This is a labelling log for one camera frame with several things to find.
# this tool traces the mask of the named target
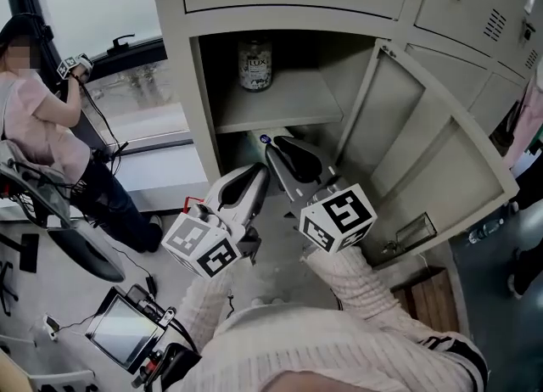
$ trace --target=window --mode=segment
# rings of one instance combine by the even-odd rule
[[[154,0],[39,0],[52,26],[54,46],[62,59],[85,53],[96,57],[116,37],[134,33],[128,42],[161,36]]]
[[[0,29],[11,18],[11,10],[9,9],[8,0],[0,0]]]
[[[152,137],[163,137],[162,143],[168,143],[182,140],[175,139],[174,133],[188,130],[181,103],[170,83],[168,60],[91,81],[87,89],[119,143]],[[86,98],[82,101],[87,118],[104,141],[112,144],[104,121]]]

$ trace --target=display screen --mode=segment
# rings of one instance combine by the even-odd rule
[[[129,367],[156,332],[153,322],[116,297],[91,341],[122,366]]]

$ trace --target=locker shelf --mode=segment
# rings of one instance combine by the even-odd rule
[[[223,98],[210,101],[216,133],[339,122],[343,113],[318,69],[278,70],[263,92],[235,81]]]

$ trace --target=person's arm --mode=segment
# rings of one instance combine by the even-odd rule
[[[82,76],[84,72],[85,67],[82,65],[73,70],[75,76]],[[68,98],[65,103],[49,92],[34,111],[34,116],[67,128],[76,126],[81,116],[81,96],[77,80],[73,76],[68,79]]]
[[[345,311],[380,328],[400,328],[414,341],[437,334],[401,308],[400,302],[367,264],[360,248],[352,246],[334,255],[319,249],[309,255],[305,263],[330,286]]]
[[[488,368],[477,347],[459,333],[436,332],[411,318],[367,264],[360,248],[352,246],[333,255],[319,249],[305,263],[330,286],[345,311],[452,359],[470,372],[477,384],[474,390],[484,390]]]
[[[236,265],[210,281],[196,277],[177,310],[176,319],[187,329],[199,352],[211,341],[219,324]]]

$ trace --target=water bottle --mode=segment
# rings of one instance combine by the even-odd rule
[[[496,232],[498,229],[500,229],[500,226],[503,225],[503,219],[499,220],[491,220],[486,222],[482,227],[478,229],[473,229],[469,233],[469,242],[471,244],[478,243],[482,239],[487,238],[491,233]]]

